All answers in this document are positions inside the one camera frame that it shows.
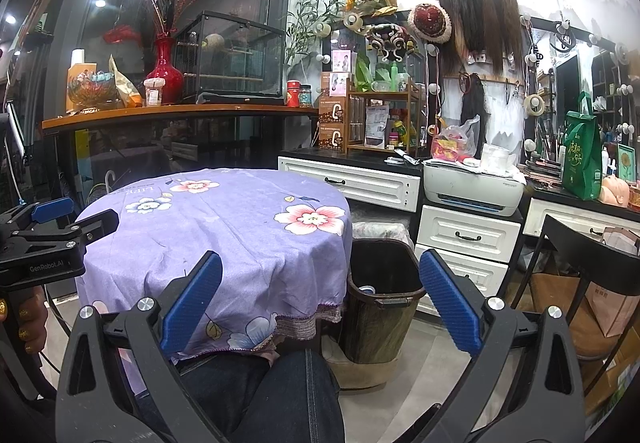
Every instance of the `hand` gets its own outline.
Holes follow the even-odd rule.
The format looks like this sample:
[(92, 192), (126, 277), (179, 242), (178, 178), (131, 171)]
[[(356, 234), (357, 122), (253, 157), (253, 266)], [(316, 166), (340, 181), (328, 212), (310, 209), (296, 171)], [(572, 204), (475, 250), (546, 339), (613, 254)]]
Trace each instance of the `hand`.
[[(8, 304), (4, 299), (0, 299), (0, 322), (4, 322), (8, 313)], [(44, 305), (44, 292), (41, 286), (33, 288), (33, 297), (20, 305), (18, 310), (20, 316), (20, 329), (18, 336), (25, 342), (24, 349), (30, 355), (39, 353), (44, 349), (47, 340), (47, 330), (44, 327), (47, 321), (47, 308)]]

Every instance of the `white printer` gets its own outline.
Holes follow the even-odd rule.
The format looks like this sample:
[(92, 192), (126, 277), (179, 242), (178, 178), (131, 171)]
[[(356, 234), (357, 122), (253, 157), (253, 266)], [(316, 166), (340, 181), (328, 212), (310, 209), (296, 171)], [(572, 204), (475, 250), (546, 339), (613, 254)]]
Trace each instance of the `white printer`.
[(509, 217), (516, 211), (524, 187), (513, 177), (480, 173), (453, 163), (424, 163), (424, 191), (433, 203)]

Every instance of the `jeans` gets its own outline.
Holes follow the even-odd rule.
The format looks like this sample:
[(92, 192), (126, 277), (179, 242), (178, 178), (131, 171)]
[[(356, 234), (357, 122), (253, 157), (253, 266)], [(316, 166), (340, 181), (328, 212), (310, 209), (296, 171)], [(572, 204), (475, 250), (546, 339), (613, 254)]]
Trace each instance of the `jeans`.
[[(184, 388), (232, 443), (344, 443), (337, 381), (312, 350), (281, 357), (271, 368), (261, 357), (219, 353), (178, 370)], [(168, 433), (148, 392), (136, 399), (143, 420)]]

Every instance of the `floral tablecloth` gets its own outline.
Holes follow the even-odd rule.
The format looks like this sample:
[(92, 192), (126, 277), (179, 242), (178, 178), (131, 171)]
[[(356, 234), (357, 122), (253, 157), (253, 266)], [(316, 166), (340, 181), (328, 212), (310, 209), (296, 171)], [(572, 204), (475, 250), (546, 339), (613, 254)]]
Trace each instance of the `floral tablecloth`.
[[(310, 339), (316, 318), (340, 319), (351, 220), (346, 200), (324, 182), (292, 172), (205, 169), (127, 185), (81, 218), (108, 208), (120, 225), (87, 247), (86, 272), (76, 279), (83, 305), (128, 310), (184, 276), (208, 249), (222, 259), (222, 284), (175, 359), (259, 351), (274, 334)], [(142, 382), (130, 371), (138, 392)]]

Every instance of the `round table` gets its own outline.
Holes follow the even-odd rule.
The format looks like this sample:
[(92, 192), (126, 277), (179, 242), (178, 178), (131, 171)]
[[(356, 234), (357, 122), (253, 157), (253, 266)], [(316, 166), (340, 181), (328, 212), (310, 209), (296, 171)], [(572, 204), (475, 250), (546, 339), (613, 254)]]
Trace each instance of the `round table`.
[[(174, 359), (259, 351), (274, 334), (311, 339), (316, 319), (340, 319), (351, 219), (327, 183), (292, 172), (204, 169), (127, 185), (80, 218), (108, 208), (120, 225), (87, 246), (86, 272), (76, 279), (83, 305), (128, 310), (183, 277), (205, 251), (222, 259), (222, 284)], [(138, 392), (142, 382), (127, 372)]]

